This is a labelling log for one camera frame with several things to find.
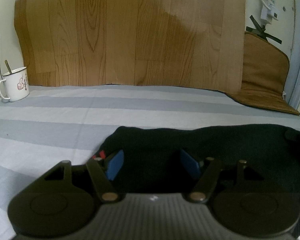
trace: gray ribbed surface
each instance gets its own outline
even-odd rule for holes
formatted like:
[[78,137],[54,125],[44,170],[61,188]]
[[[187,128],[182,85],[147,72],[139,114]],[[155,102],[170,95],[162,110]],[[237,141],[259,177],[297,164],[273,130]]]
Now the gray ribbed surface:
[[[221,226],[202,204],[185,201],[181,194],[127,194],[116,204],[103,205],[83,229],[58,240],[244,240]],[[17,236],[15,240],[34,238]],[[286,234],[269,240],[292,240]]]

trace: white enamel mug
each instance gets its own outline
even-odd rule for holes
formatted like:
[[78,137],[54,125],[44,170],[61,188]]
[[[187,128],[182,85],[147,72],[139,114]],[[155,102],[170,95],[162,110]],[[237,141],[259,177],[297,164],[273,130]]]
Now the white enamel mug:
[[0,84],[1,82],[4,82],[8,97],[5,98],[2,95],[1,91],[0,97],[9,100],[10,102],[15,102],[22,98],[25,98],[30,93],[27,67],[17,68],[12,70],[11,72],[12,74],[10,74],[9,72],[4,73],[2,75],[3,79],[0,80]]

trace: black garment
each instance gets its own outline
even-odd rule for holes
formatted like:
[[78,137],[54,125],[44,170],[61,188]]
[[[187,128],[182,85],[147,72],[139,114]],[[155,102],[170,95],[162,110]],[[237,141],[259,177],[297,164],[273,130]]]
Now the black garment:
[[[113,185],[118,192],[189,192],[195,185],[181,166],[178,150],[227,165],[247,160],[262,176],[300,200],[300,141],[285,138],[291,128],[272,124],[216,126],[197,130],[119,127],[101,145],[106,156],[123,149],[124,164]],[[300,221],[294,236],[300,235]]]

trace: thumbs up drawing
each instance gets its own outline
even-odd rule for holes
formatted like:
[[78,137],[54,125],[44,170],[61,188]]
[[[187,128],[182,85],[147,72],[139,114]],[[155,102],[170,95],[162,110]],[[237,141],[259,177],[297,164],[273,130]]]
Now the thumbs up drawing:
[[18,83],[18,90],[23,89],[23,82],[22,82],[23,78],[20,78],[20,82]]

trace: bed sheet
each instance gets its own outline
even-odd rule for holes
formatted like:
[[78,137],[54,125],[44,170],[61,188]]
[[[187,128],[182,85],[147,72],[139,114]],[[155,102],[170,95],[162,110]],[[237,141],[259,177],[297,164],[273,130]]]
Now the bed sheet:
[[243,106],[225,94],[181,87],[30,87],[0,102],[0,240],[15,234],[9,201],[61,160],[85,163],[119,126],[192,130],[272,123],[300,130],[300,116]]

